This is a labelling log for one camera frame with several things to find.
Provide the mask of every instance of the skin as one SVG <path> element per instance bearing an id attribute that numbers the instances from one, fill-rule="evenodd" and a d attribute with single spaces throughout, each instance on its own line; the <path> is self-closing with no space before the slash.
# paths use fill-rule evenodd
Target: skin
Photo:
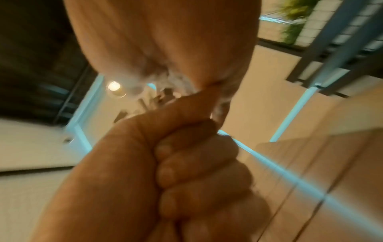
<path id="1" fill-rule="evenodd" d="M 223 124 L 257 41 L 261 0 L 64 0 L 94 69 L 137 90 L 169 71 L 185 86 L 223 87 Z"/>
<path id="2" fill-rule="evenodd" d="M 53 197 L 30 242 L 248 242 L 269 217 L 230 137 L 217 88 L 119 122 Z"/>

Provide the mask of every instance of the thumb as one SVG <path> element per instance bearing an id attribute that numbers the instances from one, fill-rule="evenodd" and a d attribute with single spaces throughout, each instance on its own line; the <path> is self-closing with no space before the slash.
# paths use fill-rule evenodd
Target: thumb
<path id="1" fill-rule="evenodd" d="M 181 97 L 155 111 L 137 116 L 143 135 L 151 147 L 180 127 L 209 119 L 220 97 L 221 88 L 209 87 Z"/>

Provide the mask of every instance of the dark ceiling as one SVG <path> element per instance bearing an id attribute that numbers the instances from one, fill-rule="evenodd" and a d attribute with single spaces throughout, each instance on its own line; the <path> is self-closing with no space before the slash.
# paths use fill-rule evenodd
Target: dark ceiling
<path id="1" fill-rule="evenodd" d="M 66 125 L 96 75 L 62 0 L 1 1 L 1 118 Z"/>

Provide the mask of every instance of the ceiling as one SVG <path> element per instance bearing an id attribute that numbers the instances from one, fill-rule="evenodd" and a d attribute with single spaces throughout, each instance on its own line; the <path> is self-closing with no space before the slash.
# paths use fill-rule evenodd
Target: ceiling
<path id="1" fill-rule="evenodd" d="M 0 117 L 66 125 L 97 73 L 63 1 L 3 0 L 0 30 Z"/>

